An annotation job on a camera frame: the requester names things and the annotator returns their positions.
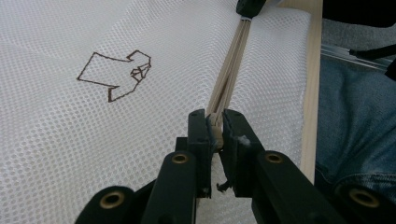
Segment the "white mesh fabric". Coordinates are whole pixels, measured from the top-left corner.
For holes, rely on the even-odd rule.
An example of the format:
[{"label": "white mesh fabric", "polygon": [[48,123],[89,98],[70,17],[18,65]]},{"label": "white mesh fabric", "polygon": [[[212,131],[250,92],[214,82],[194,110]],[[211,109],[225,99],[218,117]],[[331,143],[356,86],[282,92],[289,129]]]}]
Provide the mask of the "white mesh fabric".
[{"label": "white mesh fabric", "polygon": [[[239,22],[235,5],[2,1],[0,223],[72,223],[97,191],[154,179],[186,135],[187,115],[207,106]],[[109,103],[109,86],[125,79],[125,64],[114,60],[136,49],[151,57],[147,77]],[[91,71],[108,71],[114,79],[105,81],[115,84],[77,81],[94,52],[111,59],[95,60]],[[213,183],[223,180],[216,156]],[[213,191],[198,223],[254,222],[249,200]]]}]

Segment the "brass insert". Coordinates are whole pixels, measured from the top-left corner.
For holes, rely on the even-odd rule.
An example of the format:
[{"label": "brass insert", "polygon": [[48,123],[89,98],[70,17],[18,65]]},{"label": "brass insert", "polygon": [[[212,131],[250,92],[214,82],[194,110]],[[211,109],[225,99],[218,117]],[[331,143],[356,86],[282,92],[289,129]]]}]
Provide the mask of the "brass insert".
[{"label": "brass insert", "polygon": [[265,159],[267,159],[268,161],[273,162],[273,163],[281,163],[281,162],[283,162],[282,157],[280,157],[279,155],[277,155],[275,153],[265,154]]},{"label": "brass insert", "polygon": [[125,195],[121,191],[115,190],[103,196],[100,206],[105,209],[115,208],[122,204],[124,200]]},{"label": "brass insert", "polygon": [[185,163],[189,160],[189,158],[184,155],[184,154],[176,154],[174,157],[172,157],[172,162],[177,163],[177,164],[182,164]]},{"label": "brass insert", "polygon": [[379,200],[364,189],[351,189],[349,197],[355,203],[366,207],[377,208],[379,206]]}]

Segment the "brown drawing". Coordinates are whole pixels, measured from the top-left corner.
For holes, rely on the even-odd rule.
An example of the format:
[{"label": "brown drawing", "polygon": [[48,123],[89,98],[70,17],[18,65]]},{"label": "brown drawing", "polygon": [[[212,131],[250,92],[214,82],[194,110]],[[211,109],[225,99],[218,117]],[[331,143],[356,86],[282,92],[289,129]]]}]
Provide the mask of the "brown drawing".
[{"label": "brown drawing", "polygon": [[78,81],[108,87],[108,102],[114,102],[137,88],[151,67],[151,57],[135,50],[120,60],[94,52],[77,77]]}]

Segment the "denim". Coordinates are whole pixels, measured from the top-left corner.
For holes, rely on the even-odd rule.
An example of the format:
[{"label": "denim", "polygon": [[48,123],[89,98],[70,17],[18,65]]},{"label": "denim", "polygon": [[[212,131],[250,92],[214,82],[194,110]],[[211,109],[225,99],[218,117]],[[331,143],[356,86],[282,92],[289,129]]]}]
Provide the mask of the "denim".
[{"label": "denim", "polygon": [[396,203],[396,82],[322,57],[315,185],[358,184]]}]

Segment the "black mechanism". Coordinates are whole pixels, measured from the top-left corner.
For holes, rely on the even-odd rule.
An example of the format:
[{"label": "black mechanism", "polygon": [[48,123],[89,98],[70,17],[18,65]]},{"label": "black mechanism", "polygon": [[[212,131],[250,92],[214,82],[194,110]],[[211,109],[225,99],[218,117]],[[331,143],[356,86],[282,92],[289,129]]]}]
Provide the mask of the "black mechanism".
[{"label": "black mechanism", "polygon": [[[76,223],[195,223],[196,199],[210,197],[215,144],[205,111],[189,114],[189,136],[177,138],[155,181],[134,192],[114,186],[95,194]],[[226,109],[219,152],[235,197],[252,199],[258,223],[396,223],[396,205],[360,186],[342,186],[327,201],[284,154],[266,151],[246,118]]]},{"label": "black mechanism", "polygon": [[243,17],[253,18],[259,15],[265,0],[239,0],[236,4],[236,13]]}]

